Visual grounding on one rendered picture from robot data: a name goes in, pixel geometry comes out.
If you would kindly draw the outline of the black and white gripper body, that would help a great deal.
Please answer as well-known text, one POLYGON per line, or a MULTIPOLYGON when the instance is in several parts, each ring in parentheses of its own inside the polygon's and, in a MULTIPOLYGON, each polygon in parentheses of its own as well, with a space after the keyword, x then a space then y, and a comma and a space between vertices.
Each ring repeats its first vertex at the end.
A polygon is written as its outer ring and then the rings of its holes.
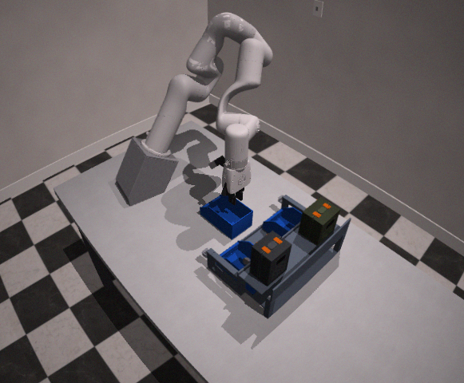
POLYGON ((251 182, 251 166, 248 159, 248 164, 243 168, 230 168, 225 167, 222 174, 222 188, 223 184, 227 184, 228 193, 234 194, 240 189, 246 187, 251 182))

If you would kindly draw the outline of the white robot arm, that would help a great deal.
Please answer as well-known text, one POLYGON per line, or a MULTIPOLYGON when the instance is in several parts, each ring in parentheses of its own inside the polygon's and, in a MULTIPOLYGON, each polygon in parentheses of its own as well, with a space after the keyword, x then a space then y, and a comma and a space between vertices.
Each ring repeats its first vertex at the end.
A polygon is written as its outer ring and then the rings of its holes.
POLYGON ((209 22, 189 56, 187 69, 197 76, 178 74, 169 82, 156 120, 141 141, 146 151, 170 156, 168 149, 184 118, 187 102, 204 101, 223 73, 224 63, 217 55, 225 37, 238 42, 240 49, 236 79, 223 93, 216 114, 216 129, 224 134, 225 158, 221 156, 208 165, 211 169, 218 165, 237 169, 248 164, 248 142, 258 133, 260 121, 253 115, 227 112, 228 102, 237 93, 260 86, 262 68, 271 63, 272 50, 254 26, 231 13, 218 14, 209 22))

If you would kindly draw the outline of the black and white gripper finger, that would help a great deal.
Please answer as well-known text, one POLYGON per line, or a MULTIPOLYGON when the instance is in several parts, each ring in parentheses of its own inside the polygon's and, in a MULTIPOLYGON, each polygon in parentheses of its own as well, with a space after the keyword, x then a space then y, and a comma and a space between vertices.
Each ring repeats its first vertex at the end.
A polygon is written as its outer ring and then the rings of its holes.
POLYGON ((222 192, 221 192, 221 195, 223 195, 223 196, 230 195, 230 196, 228 197, 229 203, 232 203, 233 205, 236 205, 235 193, 234 193, 234 194, 228 193, 226 182, 225 182, 225 184, 224 184, 224 187, 223 187, 223 190, 222 190, 222 192))
POLYGON ((244 188, 242 188, 238 192, 236 192, 236 198, 239 199, 240 201, 243 200, 243 191, 244 191, 244 188))

